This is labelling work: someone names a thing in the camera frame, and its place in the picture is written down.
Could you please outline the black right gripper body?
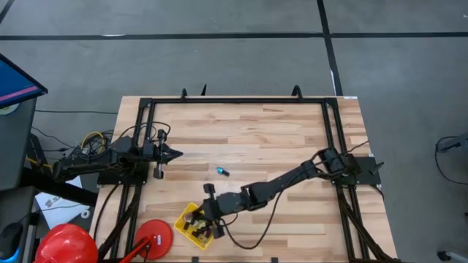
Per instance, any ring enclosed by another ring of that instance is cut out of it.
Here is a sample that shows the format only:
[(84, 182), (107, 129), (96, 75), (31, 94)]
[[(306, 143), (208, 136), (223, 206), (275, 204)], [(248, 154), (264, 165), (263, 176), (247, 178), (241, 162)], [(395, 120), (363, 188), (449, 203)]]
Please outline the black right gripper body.
[(220, 224), (223, 216), (228, 216), (241, 211), (241, 194), (227, 192), (215, 197), (214, 184), (203, 185), (204, 192), (209, 198), (203, 200), (203, 212), (207, 221), (214, 223), (213, 236), (220, 238), (224, 236), (224, 226)]

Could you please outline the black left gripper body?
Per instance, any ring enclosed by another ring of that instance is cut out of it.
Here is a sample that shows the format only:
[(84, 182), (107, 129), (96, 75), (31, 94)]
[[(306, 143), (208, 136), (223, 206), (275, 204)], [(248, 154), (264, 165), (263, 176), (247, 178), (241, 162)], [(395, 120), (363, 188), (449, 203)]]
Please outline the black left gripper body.
[(162, 150), (161, 146), (164, 144), (167, 133), (163, 129), (158, 129), (156, 131), (156, 142), (154, 144), (153, 137), (148, 135), (144, 139), (143, 143), (143, 156), (150, 160), (156, 162), (156, 167), (154, 168), (153, 177), (154, 178), (163, 178), (164, 172), (162, 171)]

